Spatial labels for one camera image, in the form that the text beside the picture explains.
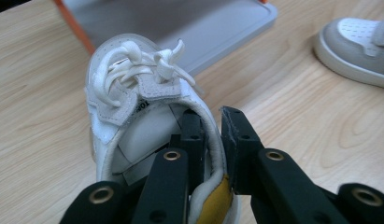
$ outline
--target wooden surface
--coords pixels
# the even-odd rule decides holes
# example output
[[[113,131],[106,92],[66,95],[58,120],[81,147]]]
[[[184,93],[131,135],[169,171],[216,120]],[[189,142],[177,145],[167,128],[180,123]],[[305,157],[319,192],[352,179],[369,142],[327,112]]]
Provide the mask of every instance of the wooden surface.
[[[273,28],[196,77],[216,120],[222,105],[243,110],[266,147],[330,191],[360,182],[384,192],[384,89],[331,72],[311,44],[335,18],[384,20],[384,0],[271,3]],[[88,61],[51,1],[0,14],[0,223],[57,223],[93,183]],[[243,197],[240,223],[253,222]]]

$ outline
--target white shoe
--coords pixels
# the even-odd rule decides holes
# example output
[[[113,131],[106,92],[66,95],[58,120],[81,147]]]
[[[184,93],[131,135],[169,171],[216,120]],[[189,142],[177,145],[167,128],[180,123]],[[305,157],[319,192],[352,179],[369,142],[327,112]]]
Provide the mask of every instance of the white shoe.
[[[337,74],[384,88],[384,21],[332,21],[317,34],[314,50]]]
[[[194,92],[192,77],[175,65],[183,49],[181,40],[173,50],[160,50],[145,37],[118,35],[92,56],[85,91],[97,181],[130,185],[147,175],[154,151],[180,133],[179,118],[191,109],[208,135],[211,171],[192,193],[189,223],[234,223],[238,200],[216,122]]]

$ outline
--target shoelace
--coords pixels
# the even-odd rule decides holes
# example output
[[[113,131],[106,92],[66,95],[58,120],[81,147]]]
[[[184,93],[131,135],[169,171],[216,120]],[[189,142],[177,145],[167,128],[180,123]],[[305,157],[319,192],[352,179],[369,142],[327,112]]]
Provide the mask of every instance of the shoelace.
[[[185,79],[194,89],[203,94],[203,90],[195,83],[194,79],[183,69],[175,65],[185,49],[182,40],[173,49],[164,49],[154,53],[142,51],[132,41],[121,44],[117,49],[111,50],[100,62],[93,83],[93,90],[99,100],[107,105],[121,106],[120,101],[109,98],[109,89],[115,80],[121,85],[130,87],[135,84],[133,76],[140,74],[153,74],[152,66],[156,66],[158,76],[157,83],[164,83],[174,77]],[[110,60],[118,54],[124,54],[125,59],[109,65]]]

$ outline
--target orange edge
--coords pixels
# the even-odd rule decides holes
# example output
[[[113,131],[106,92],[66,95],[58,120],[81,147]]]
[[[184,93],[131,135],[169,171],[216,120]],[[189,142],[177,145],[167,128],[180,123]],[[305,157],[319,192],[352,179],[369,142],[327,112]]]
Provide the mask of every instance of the orange edge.
[[[89,37],[87,37],[86,33],[84,33],[81,26],[78,24],[78,22],[72,16],[70,11],[64,5],[63,1],[62,0],[54,0],[54,2],[57,5],[57,8],[60,9],[61,13],[63,14],[65,21],[68,23],[68,25],[72,29],[73,33],[75,33],[75,35],[78,37],[78,39],[81,41],[81,43],[83,43],[83,45],[87,49],[87,51],[90,54],[93,54],[95,52],[95,46],[92,44]]]

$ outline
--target bolt hole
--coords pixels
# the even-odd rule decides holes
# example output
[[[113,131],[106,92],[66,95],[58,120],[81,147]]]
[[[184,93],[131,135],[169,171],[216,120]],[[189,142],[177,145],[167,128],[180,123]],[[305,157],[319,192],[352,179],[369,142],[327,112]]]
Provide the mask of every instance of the bolt hole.
[[[90,202],[94,204],[105,203],[113,197],[114,191],[109,186],[96,189],[90,194]]]
[[[266,153],[266,157],[272,161],[282,161],[284,160],[284,156],[282,154],[275,152],[275,151],[269,151]]]
[[[168,161],[175,161],[180,158],[180,153],[176,151],[169,151],[164,154],[164,158]]]
[[[154,223],[160,223],[165,221],[166,219],[166,213],[163,210],[156,210],[150,213],[150,221]]]
[[[322,213],[322,212],[316,212],[313,216],[316,223],[319,224],[330,224],[332,223],[331,219],[328,217],[328,215]]]
[[[353,189],[352,195],[361,203],[365,203],[370,206],[379,207],[383,204],[383,201],[375,193],[368,189]]]

